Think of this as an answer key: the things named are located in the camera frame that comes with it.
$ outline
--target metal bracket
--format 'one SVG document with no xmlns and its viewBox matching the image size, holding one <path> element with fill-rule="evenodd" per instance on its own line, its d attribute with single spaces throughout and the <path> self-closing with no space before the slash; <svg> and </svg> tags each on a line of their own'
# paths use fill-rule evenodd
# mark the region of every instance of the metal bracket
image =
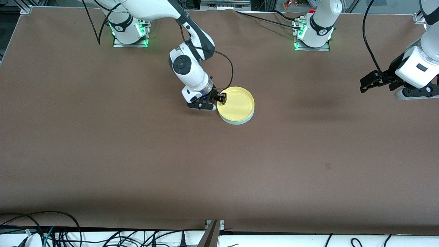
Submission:
<svg viewBox="0 0 439 247">
<path fill-rule="evenodd" d="M 206 220 L 206 225 L 205 228 L 207 229 L 210 225 L 210 223 L 212 222 L 212 220 Z M 220 225 L 220 230 L 224 230 L 224 220 L 220 220 L 219 221 L 219 225 Z"/>
<path fill-rule="evenodd" d="M 294 27 L 300 27 L 299 30 L 293 29 L 295 51 L 329 51 L 329 41 L 326 41 L 326 43 L 321 47 L 314 48 L 305 45 L 305 43 L 298 38 L 298 36 L 301 35 L 302 32 L 306 29 L 306 20 L 304 15 L 296 18 L 294 21 L 291 21 L 291 23 Z"/>
<path fill-rule="evenodd" d="M 20 2 L 17 2 L 16 0 L 13 1 L 20 8 L 20 15 L 30 15 L 30 12 L 32 11 L 31 4 L 26 4 L 24 1 L 20 1 Z"/>
<path fill-rule="evenodd" d="M 425 22 L 424 14 L 422 14 L 422 11 L 418 11 L 416 13 L 412 14 L 413 22 L 415 24 L 423 24 L 424 28 L 427 29 L 427 23 Z"/>
<path fill-rule="evenodd" d="M 403 88 L 403 95 L 408 98 L 415 97 L 426 97 L 426 98 L 437 98 L 439 96 L 439 85 L 428 83 L 423 88 L 415 88 L 413 86 Z"/>
<path fill-rule="evenodd" d="M 201 237 L 197 247 L 218 247 L 218 240 L 220 239 L 220 230 L 224 228 L 224 221 L 222 220 L 207 220 L 207 229 Z"/>
<path fill-rule="evenodd" d="M 119 42 L 119 40 L 117 40 L 116 39 L 116 37 L 114 37 L 114 40 L 113 40 L 113 47 L 137 47 L 137 48 L 144 48 L 144 47 L 148 47 L 148 44 L 149 44 L 149 34 L 150 34 L 150 32 L 151 32 L 151 23 L 152 23 L 152 21 L 142 21 L 142 22 L 144 22 L 143 24 L 144 25 L 146 25 L 144 28 L 145 28 L 145 36 L 143 36 L 143 37 L 141 37 L 137 42 L 135 42 L 135 43 L 133 43 L 133 44 L 124 44 L 124 43 L 121 43 L 121 42 Z"/>
</svg>

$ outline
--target metal mounting plate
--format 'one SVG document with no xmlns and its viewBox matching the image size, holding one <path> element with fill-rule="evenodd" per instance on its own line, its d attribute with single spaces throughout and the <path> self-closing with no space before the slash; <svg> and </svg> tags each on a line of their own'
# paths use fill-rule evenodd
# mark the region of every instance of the metal mounting plate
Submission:
<svg viewBox="0 0 439 247">
<path fill-rule="evenodd" d="M 212 222 L 212 220 L 206 220 L 206 225 L 205 228 L 207 229 L 207 227 L 210 225 L 210 223 Z M 224 230 L 224 220 L 219 221 L 221 224 L 220 230 Z"/>
<path fill-rule="evenodd" d="M 293 26 L 298 26 L 300 28 L 306 28 L 304 25 L 304 18 L 305 16 L 301 16 L 300 18 L 296 18 L 295 21 L 291 21 Z M 293 37 L 294 37 L 294 50 L 295 51 L 329 51 L 329 41 L 326 41 L 326 43 L 319 48 L 313 48 L 305 45 L 305 43 L 300 40 L 297 36 L 299 35 L 299 32 L 302 30 L 293 29 Z"/>
<path fill-rule="evenodd" d="M 145 32 L 146 35 L 143 36 L 141 39 L 139 39 L 137 42 L 133 43 L 133 44 L 124 44 L 124 43 L 120 43 L 119 40 L 117 40 L 116 38 L 114 38 L 113 40 L 113 47 L 135 47 L 135 48 L 145 48 L 148 47 L 149 45 L 149 34 L 151 32 L 151 23 L 152 21 L 147 22 L 148 25 L 145 27 Z"/>
<path fill-rule="evenodd" d="M 425 22 L 424 14 L 422 13 L 422 11 L 413 13 L 412 17 L 415 24 L 423 24 L 424 28 L 427 29 L 427 23 Z"/>
</svg>

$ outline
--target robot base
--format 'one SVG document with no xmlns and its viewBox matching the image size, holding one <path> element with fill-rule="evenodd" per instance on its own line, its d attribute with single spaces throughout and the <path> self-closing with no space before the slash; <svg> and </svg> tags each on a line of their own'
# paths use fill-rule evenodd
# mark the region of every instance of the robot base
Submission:
<svg viewBox="0 0 439 247">
<path fill-rule="evenodd" d="M 326 41 L 322 47 L 313 48 L 305 45 L 305 43 L 298 38 L 298 36 L 302 34 L 303 30 L 306 29 L 306 19 L 304 15 L 300 18 L 296 18 L 294 21 L 291 21 L 291 23 L 293 26 L 300 27 L 300 30 L 293 29 L 295 51 L 329 51 L 329 41 Z"/>
<path fill-rule="evenodd" d="M 146 33 L 145 36 L 141 37 L 137 42 L 135 42 L 133 44 L 121 43 L 121 42 L 119 42 L 119 40 L 116 39 L 116 37 L 114 37 L 113 47 L 137 47 L 137 48 L 148 47 L 148 44 L 149 44 L 149 33 L 151 32 L 151 23 L 152 23 L 152 21 L 148 21 L 148 22 L 143 21 L 143 22 L 146 24 L 146 26 L 144 27 L 144 32 Z"/>
</svg>

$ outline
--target black cable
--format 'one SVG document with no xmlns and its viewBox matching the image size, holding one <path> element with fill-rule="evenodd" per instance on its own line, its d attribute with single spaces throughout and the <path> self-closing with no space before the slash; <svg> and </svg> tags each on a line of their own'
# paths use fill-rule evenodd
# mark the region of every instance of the black cable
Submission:
<svg viewBox="0 0 439 247">
<path fill-rule="evenodd" d="M 361 242 L 358 240 L 358 238 L 351 238 L 351 245 L 352 245 L 352 247 L 357 247 L 357 246 L 355 246 L 355 244 L 354 244 L 354 240 L 357 240 L 357 242 L 360 244 L 360 247 L 363 247 L 363 245 L 362 245 Z"/>
<path fill-rule="evenodd" d="M 99 5 L 99 7 L 105 9 L 106 11 L 110 11 L 109 9 L 107 9 L 106 7 L 102 6 L 102 4 L 100 4 L 98 1 L 93 0 L 93 2 L 95 2 L 97 5 Z"/>
<path fill-rule="evenodd" d="M 181 232 L 180 247 L 187 247 L 187 244 L 186 244 L 186 235 L 184 234 L 184 231 Z"/>
<path fill-rule="evenodd" d="M 126 246 L 126 245 L 121 245 L 121 244 L 109 244 L 109 245 L 106 245 L 106 247 L 110 247 L 110 246 L 128 247 L 128 246 Z"/>
<path fill-rule="evenodd" d="M 157 247 L 157 242 L 155 241 L 155 234 L 156 234 L 157 232 L 156 231 L 154 231 L 154 234 L 152 235 L 152 242 L 151 242 L 151 246 L 152 247 Z"/>
<path fill-rule="evenodd" d="M 120 3 L 118 3 L 118 4 L 116 4 L 108 13 L 107 13 L 107 15 L 105 16 L 105 19 L 104 19 L 104 21 L 102 22 L 102 26 L 101 26 L 101 29 L 99 30 L 99 36 L 97 36 L 96 38 L 97 38 L 97 43 L 99 44 L 99 45 L 101 45 L 101 34 L 102 34 L 102 30 L 104 29 L 104 26 L 105 26 L 105 23 L 107 22 L 107 20 L 108 20 L 108 17 L 111 15 L 111 13 L 113 12 L 113 10 L 115 10 L 117 7 L 119 7 L 120 6 Z"/>
<path fill-rule="evenodd" d="M 0 235 L 2 234 L 8 234 L 8 233 L 13 233 L 13 232 L 21 232 L 21 231 L 25 231 L 28 227 L 26 228 L 22 228 L 22 229 L 17 229 L 17 230 L 13 230 L 13 231 L 9 231 L 9 232 L 0 232 Z"/>
<path fill-rule="evenodd" d="M 117 236 L 119 233 L 121 233 L 122 231 L 118 231 L 115 234 L 113 234 L 109 239 L 107 239 L 104 243 L 104 245 L 102 247 L 107 247 L 107 244 L 115 237 Z"/>
<path fill-rule="evenodd" d="M 390 235 L 387 237 L 387 239 L 384 241 L 384 245 L 383 245 L 383 247 L 386 247 L 386 245 L 387 245 L 387 241 L 390 239 L 391 236 L 392 236 L 392 235 L 390 234 Z M 360 247 L 363 247 L 363 245 L 361 244 L 360 240 L 358 240 L 358 238 L 351 238 L 351 245 L 352 245 L 352 247 L 357 247 L 357 246 L 354 244 L 354 240 L 356 240 L 356 241 L 360 244 Z"/>
<path fill-rule="evenodd" d="M 69 239 L 68 239 L 68 236 L 67 236 L 67 233 L 68 233 L 68 232 L 66 232 L 65 235 L 64 235 L 64 236 L 65 236 L 65 239 L 67 240 L 67 242 L 70 244 L 71 247 L 75 247 L 71 242 L 76 242 L 76 241 L 75 241 L 75 240 L 69 240 Z"/>
<path fill-rule="evenodd" d="M 260 18 L 260 17 L 254 16 L 254 15 L 249 15 L 249 14 L 241 13 L 241 12 L 238 12 L 238 11 L 237 11 L 237 13 L 242 14 L 242 15 L 246 15 L 246 16 L 249 16 L 249 17 L 253 17 L 253 18 L 256 18 L 256 19 L 259 19 L 259 20 L 263 20 L 263 21 L 266 21 L 266 22 L 271 22 L 271 23 L 274 23 L 274 24 L 278 24 L 278 25 L 281 25 L 281 26 L 286 26 L 286 27 L 289 27 L 289 28 L 292 28 L 292 29 L 297 29 L 297 30 L 300 29 L 297 26 L 287 25 L 287 24 L 280 23 L 280 22 L 274 22 L 274 21 L 271 21 L 271 20 L 267 20 L 267 19 L 264 19 L 264 18 Z"/>
<path fill-rule="evenodd" d="M 23 239 L 23 241 L 18 245 L 18 247 L 25 247 L 28 238 L 29 237 L 26 237 L 25 239 Z"/>
<path fill-rule="evenodd" d="M 88 12 L 88 8 L 85 5 L 84 0 L 81 0 L 81 1 L 82 1 L 83 5 L 84 5 L 85 11 L 87 12 L 88 19 L 90 21 L 91 27 L 93 28 L 94 35 L 96 36 L 96 39 L 97 39 L 97 32 L 96 32 L 96 29 L 94 28 L 94 24 L 93 24 L 93 21 L 91 20 L 90 13 Z"/>
<path fill-rule="evenodd" d="M 290 21 L 294 21 L 294 19 L 295 19 L 295 18 L 290 18 L 290 17 L 288 17 L 288 16 L 282 14 L 280 11 L 277 11 L 277 10 L 275 10 L 275 9 L 273 9 L 271 12 L 278 13 L 278 14 L 280 14 L 283 18 L 285 18 L 285 19 L 287 19 L 287 20 L 290 20 Z"/>
<path fill-rule="evenodd" d="M 371 47 L 369 46 L 369 43 L 367 42 L 366 39 L 366 18 L 367 18 L 367 14 L 369 13 L 369 10 L 371 9 L 372 4 L 374 3 L 375 0 L 371 0 L 371 2 L 369 3 L 366 12 L 364 13 L 364 18 L 363 18 L 363 40 L 364 40 L 364 44 L 366 45 L 367 51 L 369 52 L 369 54 L 372 57 L 372 61 L 374 61 L 375 67 L 377 67 L 378 72 L 380 73 L 380 76 L 382 77 L 382 80 L 387 80 L 387 78 L 384 76 L 383 72 L 381 71 L 380 66 L 378 65 L 377 60 L 375 59 L 374 53 L 371 50 Z"/>
<path fill-rule="evenodd" d="M 2 216 L 2 215 L 9 215 L 9 214 L 12 214 L 12 215 L 20 215 L 20 216 L 19 216 L 19 217 L 12 218 L 12 219 L 10 219 L 10 220 L 8 220 L 8 221 L 5 221 L 5 222 L 3 222 L 2 224 L 0 224 L 0 226 L 2 226 L 2 225 L 4 225 L 4 224 L 7 224 L 7 223 L 9 223 L 9 222 L 12 222 L 12 221 L 14 221 L 14 220 L 17 219 L 17 218 L 27 217 L 27 218 L 29 218 L 31 221 L 33 221 L 33 223 L 36 225 L 36 227 L 37 227 L 36 232 L 37 232 L 38 235 L 40 236 L 41 244 L 44 243 L 43 230 L 41 229 L 41 226 L 38 224 L 38 222 L 37 222 L 33 217 L 31 217 L 30 215 L 27 215 L 27 214 L 21 214 L 21 213 L 2 213 L 2 214 L 0 214 L 0 216 Z"/>
<path fill-rule="evenodd" d="M 333 233 L 329 234 L 328 239 L 326 240 L 325 247 L 328 247 L 329 240 L 331 239 Z"/>
<path fill-rule="evenodd" d="M 138 245 L 137 243 L 139 243 L 139 244 L 142 244 L 142 243 L 140 243 L 140 242 L 137 241 L 137 240 L 133 240 L 133 239 L 130 238 L 130 237 L 131 237 L 132 235 L 134 235 L 135 233 L 137 233 L 137 231 L 135 231 L 135 232 L 129 234 L 127 237 L 125 237 L 125 236 L 120 236 L 120 235 L 119 235 L 119 238 L 120 238 L 120 240 L 119 240 L 119 244 L 122 245 L 123 242 L 128 241 L 128 242 L 130 242 L 130 243 L 135 244 L 137 247 L 139 247 L 139 245 Z"/>
<path fill-rule="evenodd" d="M 386 240 L 384 241 L 384 246 L 383 246 L 383 247 L 385 247 L 385 246 L 387 245 L 387 241 L 390 239 L 391 236 L 392 236 L 392 235 L 390 234 L 390 235 L 386 238 Z"/>
<path fill-rule="evenodd" d="M 172 234 L 172 233 L 176 233 L 176 232 L 182 232 L 182 231 L 185 231 L 185 232 L 188 232 L 188 231 L 200 231 L 200 229 L 185 229 L 185 230 L 171 231 L 171 232 L 167 232 L 167 233 L 165 233 L 165 234 L 163 234 L 163 235 L 160 235 L 160 236 L 156 237 L 155 240 L 157 240 L 157 239 L 159 239 L 159 238 L 161 238 L 161 237 L 164 237 L 164 236 L 166 236 L 166 235 L 169 235 L 169 234 Z M 148 240 L 150 240 L 152 237 L 153 237 L 153 235 L 151 235 L 150 237 L 148 237 L 148 238 L 145 240 L 145 242 L 144 242 L 142 245 L 140 245 L 140 247 L 147 247 L 147 246 L 149 246 L 150 244 L 152 244 L 152 242 L 151 242 L 151 243 L 145 245 L 146 242 L 148 242 Z"/>
<path fill-rule="evenodd" d="M 64 240 L 64 238 L 63 238 L 63 239 L 58 239 L 58 241 L 61 242 L 61 243 L 69 243 L 73 247 L 75 247 L 75 246 L 72 245 L 71 243 L 79 243 L 80 242 L 79 240 L 69 240 L 67 238 L 67 233 L 66 232 L 65 232 L 65 236 L 66 236 L 66 240 Z M 135 239 L 132 239 L 132 238 L 129 238 L 129 237 L 125 237 L 125 236 L 115 236 L 115 237 L 112 237 L 111 239 L 117 239 L 117 238 L 120 238 L 123 241 L 126 240 L 126 241 L 128 241 L 130 243 L 135 244 L 136 246 L 138 246 L 137 243 L 138 244 L 142 244 L 138 240 L 135 240 Z M 103 243 L 103 242 L 106 242 L 106 241 L 107 240 L 101 240 L 101 241 L 96 241 L 96 242 L 93 242 L 93 241 L 82 241 L 82 243 Z"/>
<path fill-rule="evenodd" d="M 78 223 L 78 221 L 76 220 L 76 218 L 73 217 L 73 215 L 71 215 L 71 214 L 69 214 L 69 213 L 65 213 L 65 212 L 57 211 L 57 210 L 39 211 L 39 212 L 35 212 L 35 213 L 30 213 L 30 214 L 5 213 L 5 214 L 18 214 L 18 215 L 21 215 L 21 216 L 17 216 L 17 217 L 15 217 L 15 218 L 12 218 L 12 219 L 6 221 L 6 222 L 3 222 L 1 225 L 7 224 L 7 223 L 9 223 L 9 222 L 12 222 L 12 221 L 14 221 L 14 220 L 16 220 L 16 219 L 19 219 L 19 218 L 22 218 L 22 217 L 29 217 L 30 215 L 34 215 L 34 214 L 45 214 L 45 213 L 56 213 L 56 214 L 62 214 L 62 215 L 65 215 L 65 216 L 69 217 L 70 219 L 72 219 L 73 222 L 75 223 L 76 227 L 78 228 L 78 231 L 79 231 L 79 240 L 82 241 L 81 227 L 79 226 L 79 223 Z"/>
<path fill-rule="evenodd" d="M 52 237 L 52 244 L 53 244 L 53 246 L 54 247 L 62 247 L 61 246 L 61 242 L 59 241 L 59 238 L 58 238 L 58 241 L 56 240 L 56 235 L 55 235 L 55 232 L 54 231 L 52 231 L 52 233 L 50 234 L 50 236 Z"/>
<path fill-rule="evenodd" d="M 196 46 L 193 46 L 193 45 L 191 45 L 191 44 L 188 44 L 188 43 L 186 42 L 186 39 L 184 38 L 183 28 L 182 28 L 181 26 L 180 26 L 180 31 L 181 31 L 181 37 L 183 38 L 183 41 L 185 42 L 186 45 L 188 45 L 188 46 L 190 46 L 190 47 L 193 47 L 193 48 L 195 48 L 195 49 L 201 49 L 201 50 L 204 50 L 204 51 L 212 51 L 212 50 L 210 50 L 210 49 L 206 49 L 206 48 L 202 48 L 202 47 L 196 47 Z M 217 53 L 217 54 L 220 54 L 221 56 L 223 56 L 223 57 L 225 57 L 227 60 L 229 60 L 230 66 L 231 66 L 231 68 L 232 68 L 232 75 L 231 75 L 231 77 L 230 77 L 230 82 L 229 82 L 229 84 L 227 85 L 227 87 L 225 87 L 225 88 L 214 88 L 215 90 L 226 90 L 226 89 L 228 89 L 228 88 L 230 87 L 230 85 L 232 84 L 232 81 L 233 81 L 234 68 L 233 68 L 232 60 L 230 60 L 230 58 L 227 57 L 227 55 L 225 55 L 225 54 L 223 54 L 223 53 L 221 53 L 221 52 L 219 52 L 219 51 L 213 51 L 213 52 L 215 52 L 215 53 Z"/>
</svg>

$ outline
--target power cord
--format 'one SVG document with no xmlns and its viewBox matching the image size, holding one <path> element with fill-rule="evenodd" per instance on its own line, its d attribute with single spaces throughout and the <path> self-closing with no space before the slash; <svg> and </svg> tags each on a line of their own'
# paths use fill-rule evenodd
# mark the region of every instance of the power cord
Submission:
<svg viewBox="0 0 439 247">
<path fill-rule="evenodd" d="M 186 237 L 184 235 L 184 231 L 181 232 L 181 242 L 180 242 L 180 247 L 187 247 L 186 244 Z"/>
<path fill-rule="evenodd" d="M 199 229 L 185 229 L 185 230 L 171 231 L 171 232 L 167 232 L 167 233 L 164 233 L 164 234 L 162 234 L 162 235 L 156 237 L 155 240 L 157 240 L 157 239 L 159 239 L 159 238 L 162 238 L 162 237 L 164 237 L 164 236 L 166 236 L 166 235 L 173 234 L 173 233 L 176 233 L 176 232 L 182 232 L 182 231 L 186 231 L 186 232 L 187 232 L 187 231 L 199 231 Z M 152 242 L 149 243 L 149 244 L 146 244 L 146 243 L 147 243 L 152 237 L 153 237 L 153 235 L 151 235 L 149 238 L 147 238 L 147 239 L 143 242 L 143 244 L 140 245 L 140 247 L 147 247 L 147 246 L 151 245 Z"/>
<path fill-rule="evenodd" d="M 154 234 L 152 235 L 151 247 L 157 247 L 157 243 L 155 241 L 155 234 L 156 234 L 156 232 L 154 232 Z"/>
<path fill-rule="evenodd" d="M 25 247 L 27 240 L 29 240 L 30 237 L 32 237 L 33 235 L 27 236 L 25 239 L 23 239 L 23 241 L 17 246 L 17 247 Z"/>
<path fill-rule="evenodd" d="M 102 30 L 104 29 L 104 25 L 105 25 L 105 23 L 107 22 L 107 20 L 108 20 L 108 17 L 111 15 L 111 13 L 113 13 L 113 10 L 115 10 L 117 7 L 119 7 L 120 6 L 120 3 L 118 3 L 118 4 L 116 4 L 109 12 L 108 12 L 108 14 L 105 16 L 105 19 L 104 19 L 104 21 L 102 22 L 102 25 L 101 25 L 101 29 L 99 30 L 99 37 L 97 38 L 97 42 L 98 42 L 98 44 L 99 45 L 101 45 L 101 34 L 102 34 Z"/>
<path fill-rule="evenodd" d="M 91 27 L 93 28 L 94 35 L 96 36 L 97 43 L 98 43 L 99 45 L 101 45 L 101 34 L 102 34 L 102 30 L 104 29 L 104 25 L 105 25 L 105 23 L 107 22 L 108 17 L 110 16 L 110 14 L 111 14 L 111 13 L 112 13 L 117 7 L 120 6 L 120 3 L 116 4 L 112 9 L 107 9 L 107 8 L 105 8 L 104 6 L 102 6 L 101 4 L 99 4 L 96 0 L 93 0 L 93 1 L 94 1 L 95 3 L 97 3 L 101 8 L 103 8 L 103 9 L 105 9 L 105 10 L 108 11 L 108 14 L 105 16 L 105 19 L 104 19 L 104 21 L 102 22 L 102 26 L 101 26 L 101 29 L 99 30 L 99 35 L 98 35 L 97 32 L 96 32 L 96 28 L 94 27 L 93 21 L 91 20 L 90 13 L 88 12 L 88 8 L 87 8 L 87 6 L 86 6 L 84 0 L 81 0 L 81 1 L 82 1 L 83 5 L 84 5 L 85 11 L 87 12 L 87 16 L 88 16 L 88 19 L 89 19 L 89 21 L 90 21 Z"/>
<path fill-rule="evenodd" d="M 275 10 L 275 9 L 273 9 L 271 12 L 278 13 L 278 14 L 280 14 L 283 18 L 285 18 L 285 19 L 287 19 L 287 20 L 290 20 L 290 21 L 294 21 L 294 19 L 295 19 L 295 18 L 290 18 L 290 17 L 288 17 L 288 16 L 282 14 L 280 11 L 277 11 L 277 10 Z"/>
<path fill-rule="evenodd" d="M 351 238 L 351 245 L 352 245 L 352 247 L 357 247 L 357 246 L 354 244 L 354 240 L 356 240 L 356 241 L 360 244 L 360 247 L 363 247 L 363 245 L 362 245 L 361 242 L 358 240 L 358 238 Z"/>
<path fill-rule="evenodd" d="M 266 21 L 266 22 L 271 22 L 271 23 L 274 23 L 274 24 L 278 24 L 278 25 L 281 25 L 281 26 L 286 26 L 286 27 L 289 27 L 289 28 L 292 28 L 292 29 L 297 29 L 297 30 L 300 29 L 297 26 L 292 26 L 292 25 L 287 25 L 287 24 L 280 23 L 280 22 L 275 22 L 275 21 L 267 20 L 267 19 L 264 19 L 264 18 L 261 18 L 261 17 L 257 17 L 257 16 L 254 16 L 254 15 L 249 15 L 249 14 L 241 13 L 241 12 L 238 12 L 238 11 L 237 11 L 237 13 L 242 14 L 242 15 L 246 15 L 246 16 L 249 16 L 249 17 L 252 17 L 252 18 L 256 18 L 256 19 L 259 19 L 259 20 L 263 20 L 263 21 Z"/>
<path fill-rule="evenodd" d="M 9 232 L 0 232 L 0 235 L 2 235 L 2 234 L 14 233 L 14 232 L 22 232 L 22 231 L 25 231 L 26 229 L 29 229 L 29 227 L 26 227 L 26 228 L 20 228 L 20 229 L 12 230 L 12 231 L 9 231 Z"/>
<path fill-rule="evenodd" d="M 31 215 L 35 215 L 35 214 L 45 214 L 45 213 L 56 213 L 56 214 L 62 214 L 62 215 L 65 215 L 65 216 L 69 217 L 70 219 L 72 219 L 73 222 L 75 223 L 76 227 L 78 228 L 78 231 L 79 231 L 79 240 L 80 240 L 79 247 L 82 247 L 82 240 L 83 240 L 83 238 L 82 238 L 82 231 L 81 231 L 81 227 L 80 227 L 78 221 L 76 220 L 75 217 L 73 217 L 73 215 L 71 215 L 71 214 L 69 214 L 69 213 L 62 212 L 62 211 L 48 210 L 48 211 L 39 211 L 39 212 L 35 212 L 35 213 L 30 213 L 30 214 L 21 214 L 21 213 L 2 213 L 2 214 L 0 214 L 0 216 L 2 216 L 2 215 L 8 215 L 8 214 L 17 214 L 17 215 L 19 215 L 19 216 L 14 217 L 14 218 L 12 218 L 12 219 L 10 219 L 10 220 L 7 220 L 7 221 L 3 222 L 2 224 L 0 224 L 0 226 L 5 225 L 5 224 L 10 223 L 10 222 L 13 222 L 14 220 L 19 219 L 19 218 L 22 218 L 22 217 L 28 217 L 29 219 L 31 219 L 32 221 L 34 221 L 34 223 L 37 225 L 38 229 L 41 230 L 40 225 L 35 221 L 35 219 L 33 219 L 33 218 L 31 217 Z M 42 240 L 42 243 L 43 243 L 44 240 L 43 240 L 43 231 L 42 231 L 42 230 L 41 230 L 41 234 L 40 234 L 40 236 L 41 236 L 41 238 L 42 238 L 41 240 Z"/>
<path fill-rule="evenodd" d="M 127 237 L 120 236 L 120 233 L 119 233 L 119 238 L 120 238 L 119 244 L 123 244 L 123 242 L 128 241 L 131 244 L 135 244 L 136 246 L 138 246 L 137 243 L 135 241 L 133 241 L 133 239 L 130 238 L 135 233 L 137 233 L 137 231 L 132 232 Z"/>
<path fill-rule="evenodd" d="M 185 42 L 186 45 L 188 45 L 188 46 L 190 46 L 190 47 L 193 47 L 193 48 L 195 48 L 195 49 L 201 49 L 201 50 L 204 50 L 204 51 L 212 51 L 212 50 L 209 50 L 209 49 L 206 49 L 206 48 L 196 47 L 196 46 L 193 46 L 193 45 L 191 45 L 191 44 L 188 44 L 188 43 L 186 42 L 186 39 L 184 38 L 183 28 L 182 28 L 181 26 L 180 26 L 180 32 L 181 32 L 181 38 L 183 39 L 183 41 Z M 215 52 L 215 53 L 217 53 L 217 54 L 220 54 L 221 56 L 223 56 L 223 57 L 225 57 L 227 60 L 229 60 L 230 66 L 231 66 L 231 68 L 232 68 L 232 75 L 231 75 L 231 77 L 230 77 L 230 82 L 229 82 L 229 84 L 227 85 L 227 87 L 225 87 L 225 88 L 214 88 L 215 90 L 226 90 L 226 89 L 228 89 L 228 88 L 230 87 L 230 85 L 232 84 L 232 81 L 233 81 L 234 69 L 233 69 L 233 63 L 232 63 L 232 60 L 230 60 L 230 58 L 227 57 L 227 55 L 225 55 L 225 54 L 223 54 L 223 53 L 221 53 L 221 52 L 219 52 L 219 51 L 213 51 L 213 52 Z"/>
<path fill-rule="evenodd" d="M 331 239 L 333 233 L 329 234 L 328 239 L 326 240 L 325 247 L 328 247 L 329 240 Z"/>
<path fill-rule="evenodd" d="M 378 65 L 378 62 L 375 59 L 374 53 L 372 52 L 371 47 L 369 46 L 369 43 L 367 42 L 367 39 L 366 39 L 366 18 L 367 18 L 367 14 L 369 13 L 369 10 L 371 9 L 371 6 L 374 4 L 374 1 L 375 0 L 371 0 L 369 5 L 367 6 L 366 12 L 364 13 L 364 18 L 363 18 L 363 40 L 364 40 L 364 44 L 366 45 L 367 51 L 369 52 L 369 54 L 372 57 L 372 61 L 374 61 L 375 67 L 377 67 L 377 70 L 378 70 L 380 76 L 382 77 L 382 80 L 383 81 L 387 81 L 387 78 L 384 76 L 383 72 L 381 71 L 381 68 Z"/>
<path fill-rule="evenodd" d="M 387 242 L 388 242 L 388 240 L 390 239 L 391 236 L 392 236 L 392 235 L 390 234 L 390 235 L 386 238 L 386 240 L 384 241 L 384 245 L 383 245 L 383 247 L 386 247 Z M 360 244 L 360 247 L 363 247 L 363 245 L 361 244 L 360 240 L 358 240 L 358 238 L 351 238 L 351 245 L 352 245 L 352 247 L 358 247 L 358 246 L 356 246 L 356 245 L 354 244 L 354 241 L 357 241 L 357 242 Z"/>
</svg>

